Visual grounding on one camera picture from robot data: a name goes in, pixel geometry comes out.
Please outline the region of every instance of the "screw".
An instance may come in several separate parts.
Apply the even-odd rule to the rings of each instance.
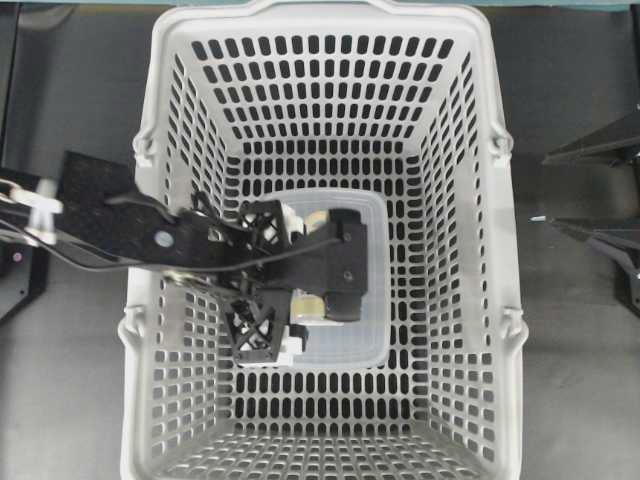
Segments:
[[[154,240],[162,248],[173,247],[173,236],[169,232],[165,232],[164,230],[159,230],[158,232],[156,232]]]

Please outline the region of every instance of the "dark gray floor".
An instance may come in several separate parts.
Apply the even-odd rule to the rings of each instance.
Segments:
[[[130,161],[155,7],[23,13],[4,158],[55,172],[72,148]],[[533,215],[638,213],[629,170],[542,168],[540,153],[635,108],[627,13],[488,9],[513,179],[525,348],[523,479],[635,480],[640,320],[614,298],[606,259]],[[53,263],[49,288],[0,327],[0,478],[115,479],[125,277]]]

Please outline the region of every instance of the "black metal bracket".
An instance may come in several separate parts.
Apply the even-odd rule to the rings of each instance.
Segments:
[[[0,323],[44,292],[48,265],[43,250],[0,242]]]
[[[545,165],[631,165],[640,188],[640,111],[548,153]],[[628,278],[629,301],[640,316],[640,218],[547,219],[561,232],[616,262]]]

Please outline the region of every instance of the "black cable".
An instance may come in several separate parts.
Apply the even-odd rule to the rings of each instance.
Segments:
[[[25,229],[20,228],[6,220],[0,218],[0,225],[4,225],[5,227],[13,230],[20,235],[27,237],[29,240],[36,242],[41,248],[49,252],[51,255],[59,258],[60,260],[67,262],[68,264],[79,268],[80,270],[85,270],[88,272],[111,272],[116,270],[124,270],[127,268],[158,268],[165,270],[174,270],[181,272],[195,272],[195,273],[223,273],[223,272],[233,272],[235,270],[242,270],[245,268],[255,267],[258,265],[263,265],[265,263],[279,262],[281,260],[286,260],[287,258],[295,257],[298,255],[302,255],[304,253],[313,252],[314,250],[318,250],[320,248],[333,245],[335,243],[340,243],[341,240],[339,238],[329,238],[327,240],[323,240],[322,242],[314,243],[312,245],[307,245],[306,247],[301,247],[295,250],[289,250],[288,252],[278,253],[275,255],[269,255],[267,257],[255,258],[252,260],[247,260],[245,262],[236,263],[233,265],[226,265],[224,267],[202,267],[202,268],[186,268],[186,267],[176,267],[171,265],[161,265],[154,263],[145,263],[145,262],[129,262],[129,263],[118,263],[116,265],[88,265],[86,263],[79,262],[78,260],[71,258],[66,253],[60,251],[56,247],[52,247],[44,243],[35,235],[27,232]]]
[[[47,252],[49,252],[51,255],[53,255],[54,257],[59,258],[60,260],[76,267],[79,268],[80,270],[85,270],[88,272],[109,272],[109,271],[115,271],[115,270],[123,270],[123,269],[127,269],[129,267],[143,267],[145,266],[144,263],[142,262],[130,262],[130,263],[118,263],[117,265],[88,265],[86,263],[82,263],[79,262],[78,260],[71,258],[69,255],[67,255],[66,253],[62,252],[61,250],[57,249],[56,247],[52,247],[51,245],[48,245],[46,243],[44,243],[42,240],[40,240],[38,237],[36,237],[35,235],[27,232],[25,229],[20,228],[10,222],[7,222],[6,220],[3,220],[0,218],[0,225],[4,225],[5,227],[13,230],[16,233],[19,233],[20,235],[23,235],[25,237],[27,237],[29,240],[32,240],[34,242],[36,242],[38,244],[38,246],[40,248],[42,248],[43,250],[46,250]]]

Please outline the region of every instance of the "black metal stand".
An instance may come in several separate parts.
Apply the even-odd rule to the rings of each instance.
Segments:
[[[0,323],[44,291],[47,256],[27,245],[0,243]]]
[[[629,164],[640,186],[640,111],[547,154],[545,165]],[[561,232],[606,255],[624,271],[628,292],[624,301],[640,316],[640,218],[547,219]]]
[[[0,166],[11,75],[18,28],[18,4],[0,4]],[[27,245],[0,242],[0,323],[38,297],[45,289],[48,254]]]

